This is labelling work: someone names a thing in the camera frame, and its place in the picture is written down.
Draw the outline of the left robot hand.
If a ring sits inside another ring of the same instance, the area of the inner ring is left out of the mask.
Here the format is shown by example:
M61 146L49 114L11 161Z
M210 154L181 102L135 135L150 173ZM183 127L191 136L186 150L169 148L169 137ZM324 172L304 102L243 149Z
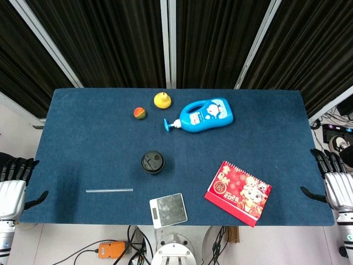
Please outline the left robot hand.
M25 201L26 189L39 161L0 153L0 221L15 221L22 212L41 204L49 194Z

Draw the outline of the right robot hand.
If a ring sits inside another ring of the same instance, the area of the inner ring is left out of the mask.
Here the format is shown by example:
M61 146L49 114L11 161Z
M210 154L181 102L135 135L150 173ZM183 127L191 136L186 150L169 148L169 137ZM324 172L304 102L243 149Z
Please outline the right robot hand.
M341 157L328 150L311 149L325 186L325 195L314 194L307 188L301 191L310 199L329 204L339 213L353 212L353 175L346 170Z

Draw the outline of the translucent plastic straw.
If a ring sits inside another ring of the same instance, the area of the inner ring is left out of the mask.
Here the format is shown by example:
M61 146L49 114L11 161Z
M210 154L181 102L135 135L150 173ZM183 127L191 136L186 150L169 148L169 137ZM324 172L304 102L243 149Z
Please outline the translucent plastic straw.
M123 188L123 189L86 189L86 193L125 193L133 192L133 188Z

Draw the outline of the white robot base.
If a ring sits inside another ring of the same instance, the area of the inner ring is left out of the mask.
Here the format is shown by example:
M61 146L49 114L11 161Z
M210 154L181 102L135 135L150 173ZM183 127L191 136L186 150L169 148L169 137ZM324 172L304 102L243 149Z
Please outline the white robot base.
M158 240L151 265L196 265L191 242L177 233L162 237Z

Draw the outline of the black lidded cup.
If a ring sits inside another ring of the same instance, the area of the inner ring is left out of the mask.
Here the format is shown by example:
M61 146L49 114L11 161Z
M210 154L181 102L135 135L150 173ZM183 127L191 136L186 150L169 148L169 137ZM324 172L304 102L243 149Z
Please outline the black lidded cup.
M142 156L141 167L147 174L158 174L164 165L164 156L158 151L148 151Z

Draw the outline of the black white sneaker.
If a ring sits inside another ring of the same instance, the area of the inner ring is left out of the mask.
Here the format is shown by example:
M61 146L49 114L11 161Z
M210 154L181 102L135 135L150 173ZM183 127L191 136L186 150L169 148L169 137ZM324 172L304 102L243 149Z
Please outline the black white sneaker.
M329 140L329 150L337 154L340 154L349 146L349 142L340 136L334 136Z

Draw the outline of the black floor device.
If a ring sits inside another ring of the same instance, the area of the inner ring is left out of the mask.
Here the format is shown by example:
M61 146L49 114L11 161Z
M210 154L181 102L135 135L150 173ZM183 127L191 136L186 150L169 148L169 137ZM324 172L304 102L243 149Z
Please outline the black floor device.
M333 125L333 124L323 124L323 142L328 144L329 140L334 137L342 137L348 142L353 142L353 129L347 128L341 125Z

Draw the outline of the red 2026 desk calendar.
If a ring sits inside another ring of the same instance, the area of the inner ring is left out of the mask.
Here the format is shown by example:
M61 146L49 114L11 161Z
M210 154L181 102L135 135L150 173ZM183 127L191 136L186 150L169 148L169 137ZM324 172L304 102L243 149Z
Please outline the red 2026 desk calendar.
M271 190L271 185L223 161L204 198L254 227L262 215Z

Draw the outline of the blue table cloth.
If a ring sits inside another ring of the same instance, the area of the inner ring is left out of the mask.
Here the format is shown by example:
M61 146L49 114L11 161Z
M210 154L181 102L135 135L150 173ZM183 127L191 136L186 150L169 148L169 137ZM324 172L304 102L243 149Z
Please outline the blue table cloth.
M149 201L181 193L188 225L238 225L238 219L204 198L221 163L228 161L272 186L259 225L334 223L330 207L300 189L324 193L299 91L170 89L172 106L166 110L154 106L156 94L151 88L55 90L26 197L49 194L20 221L150 225ZM187 104L214 97L228 100L232 124L199 133L165 130L164 118L173 122ZM142 120L133 115L137 107L147 112ZM164 156L158 174L141 167L148 151ZM123 188L133 192L85 192Z

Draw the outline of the orange power box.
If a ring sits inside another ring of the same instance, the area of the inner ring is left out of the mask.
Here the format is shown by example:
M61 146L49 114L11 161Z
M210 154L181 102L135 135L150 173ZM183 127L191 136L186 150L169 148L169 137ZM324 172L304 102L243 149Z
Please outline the orange power box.
M119 258L124 250L126 244L125 241L110 241L103 242L98 247L98 257L101 259L105 258Z

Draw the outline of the blue pump lotion bottle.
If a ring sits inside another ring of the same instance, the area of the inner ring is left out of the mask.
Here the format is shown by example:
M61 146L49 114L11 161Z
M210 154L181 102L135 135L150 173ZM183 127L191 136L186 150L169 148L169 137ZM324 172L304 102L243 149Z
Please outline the blue pump lotion bottle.
M186 105L179 118L169 124L164 118L166 131L171 128L183 129L190 133L198 133L208 129L227 126L233 122L234 115L225 98L199 100Z

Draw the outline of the silver kitchen scale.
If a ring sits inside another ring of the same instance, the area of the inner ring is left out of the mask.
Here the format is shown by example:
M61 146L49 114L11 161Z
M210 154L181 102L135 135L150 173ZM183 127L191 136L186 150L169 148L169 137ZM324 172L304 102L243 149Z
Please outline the silver kitchen scale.
M151 199L149 206L155 229L181 224L188 220L181 193Z

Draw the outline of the yellow toy pear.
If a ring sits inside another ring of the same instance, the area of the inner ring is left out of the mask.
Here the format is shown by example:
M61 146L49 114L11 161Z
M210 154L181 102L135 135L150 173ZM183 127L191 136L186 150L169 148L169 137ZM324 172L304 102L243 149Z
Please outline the yellow toy pear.
M166 92L160 92L154 96L153 102L157 108L167 109L171 106L172 99Z

